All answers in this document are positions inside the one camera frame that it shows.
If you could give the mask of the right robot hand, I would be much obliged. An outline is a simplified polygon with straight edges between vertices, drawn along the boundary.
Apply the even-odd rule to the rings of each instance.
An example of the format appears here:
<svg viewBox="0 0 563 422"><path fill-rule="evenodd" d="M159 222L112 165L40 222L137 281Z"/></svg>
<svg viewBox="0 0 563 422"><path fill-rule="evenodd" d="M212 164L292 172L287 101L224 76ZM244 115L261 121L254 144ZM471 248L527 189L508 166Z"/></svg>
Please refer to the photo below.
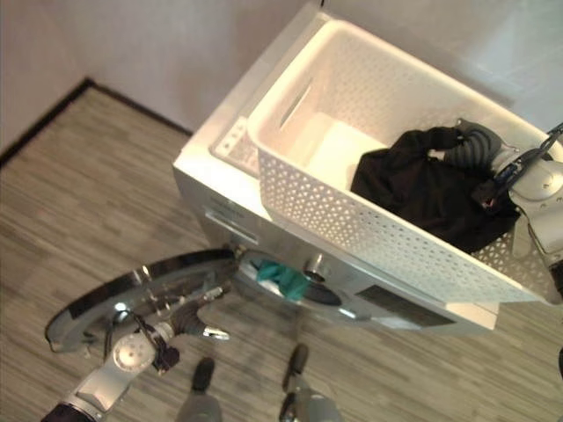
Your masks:
<svg viewBox="0 0 563 422"><path fill-rule="evenodd" d="M501 151L502 139L479 123L459 119L455 126L460 143L448 149L431 149L428 157L464 169L489 169Z"/></svg>

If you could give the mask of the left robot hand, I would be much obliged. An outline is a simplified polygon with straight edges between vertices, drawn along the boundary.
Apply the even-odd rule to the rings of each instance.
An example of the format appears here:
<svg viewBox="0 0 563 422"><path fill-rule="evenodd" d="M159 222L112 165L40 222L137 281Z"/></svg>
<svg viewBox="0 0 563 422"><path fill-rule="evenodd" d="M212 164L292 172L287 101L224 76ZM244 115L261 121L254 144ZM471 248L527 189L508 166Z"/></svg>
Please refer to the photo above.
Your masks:
<svg viewBox="0 0 563 422"><path fill-rule="evenodd" d="M230 334L220 328L203 322L199 317L200 309L224 297L229 292L227 287L214 287L197 298L186 302L170 317L170 325L176 336L188 335L198 338L227 341Z"/></svg>

